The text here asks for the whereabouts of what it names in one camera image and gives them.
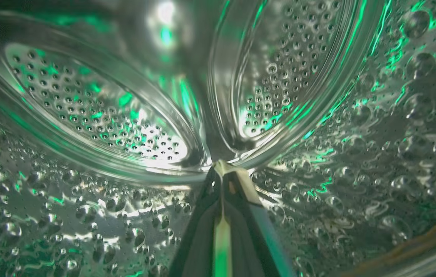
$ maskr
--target embossed bubble pattern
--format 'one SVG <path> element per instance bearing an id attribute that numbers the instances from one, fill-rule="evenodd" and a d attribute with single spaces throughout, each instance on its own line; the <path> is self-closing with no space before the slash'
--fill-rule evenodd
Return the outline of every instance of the embossed bubble pattern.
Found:
<path id="1" fill-rule="evenodd" d="M 272 29 L 263 34 L 271 35 L 264 41 L 270 47 L 252 47 L 244 69 L 248 87 L 239 105 L 250 107 L 241 115 L 249 136 L 303 105 L 346 3 L 278 2 L 276 21 L 262 21 Z M 350 270 L 436 224 L 436 1 L 388 0 L 384 10 L 377 42 L 332 116 L 251 173 L 302 277 Z M 93 147 L 162 161 L 186 153 L 177 133 L 111 110 L 96 84 L 121 86 L 95 70 L 47 52 L 45 62 L 58 68 L 43 73 L 36 48 L 10 47 L 9 73 Z M 64 161 L 0 118 L 0 276 L 167 275 L 195 191 L 123 181 Z"/>

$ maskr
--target perforated metal surface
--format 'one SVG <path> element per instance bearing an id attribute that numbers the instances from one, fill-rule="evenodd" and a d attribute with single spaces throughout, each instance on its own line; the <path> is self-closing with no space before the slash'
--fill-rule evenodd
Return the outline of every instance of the perforated metal surface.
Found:
<path id="1" fill-rule="evenodd" d="M 239 95 L 239 126 L 255 136 L 308 106 L 304 97 L 332 51 L 341 3 L 274 2 L 248 53 Z"/>
<path id="2" fill-rule="evenodd" d="M 436 224 L 436 1 L 9 8 L 0 276 L 164 276 L 210 156 L 250 168 L 299 276 Z"/>
<path id="3" fill-rule="evenodd" d="M 5 56 L 19 84 L 60 128 L 90 145 L 127 156 L 179 161 L 187 155 L 169 123 L 82 63 L 59 54 L 9 44 Z"/>

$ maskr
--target brown fabric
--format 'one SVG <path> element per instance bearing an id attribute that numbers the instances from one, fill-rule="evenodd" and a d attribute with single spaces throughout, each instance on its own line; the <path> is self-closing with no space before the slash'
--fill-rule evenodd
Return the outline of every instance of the brown fabric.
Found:
<path id="1" fill-rule="evenodd" d="M 399 245 L 389 253 L 362 263 L 355 270 L 342 274 L 342 277 L 354 277 L 373 272 L 377 268 L 393 267 L 398 263 L 416 258 L 436 247 L 436 225 L 426 234 Z"/>

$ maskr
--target curved metal surface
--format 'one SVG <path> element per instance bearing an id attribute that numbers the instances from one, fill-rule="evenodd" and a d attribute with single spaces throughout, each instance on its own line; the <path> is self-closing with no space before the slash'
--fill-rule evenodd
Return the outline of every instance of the curved metal surface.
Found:
<path id="1" fill-rule="evenodd" d="M 217 159 L 300 276 L 427 232 L 436 1 L 0 0 L 0 276 L 165 275 Z"/>

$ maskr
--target stainless steel drum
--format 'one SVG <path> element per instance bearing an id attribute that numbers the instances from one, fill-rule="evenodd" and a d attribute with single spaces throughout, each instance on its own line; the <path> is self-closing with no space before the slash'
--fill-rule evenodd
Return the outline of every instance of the stainless steel drum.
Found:
<path id="1" fill-rule="evenodd" d="M 0 0 L 0 276 L 164 276 L 217 159 L 299 276 L 427 233 L 436 0 Z"/>

